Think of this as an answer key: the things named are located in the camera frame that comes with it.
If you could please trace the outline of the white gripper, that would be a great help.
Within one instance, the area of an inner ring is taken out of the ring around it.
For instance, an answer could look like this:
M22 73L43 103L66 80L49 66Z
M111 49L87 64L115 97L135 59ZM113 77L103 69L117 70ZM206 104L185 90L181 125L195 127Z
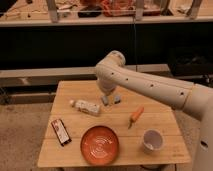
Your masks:
M108 97L109 95L111 95L115 89L116 89L116 85L110 82L103 82L103 81L98 81L97 85L99 87L99 89L106 95L106 96L102 96L102 102L104 104L104 106L109 105L109 100ZM120 95L115 95L114 96L114 104L118 104L121 102L121 97Z

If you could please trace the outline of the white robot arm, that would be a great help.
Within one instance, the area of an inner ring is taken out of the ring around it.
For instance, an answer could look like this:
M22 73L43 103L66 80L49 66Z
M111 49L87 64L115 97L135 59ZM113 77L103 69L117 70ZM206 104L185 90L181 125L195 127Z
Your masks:
M213 88L128 70L125 62L124 55L114 50L96 64L94 72L99 89L105 95L111 95L119 85L200 121L192 171L213 171Z

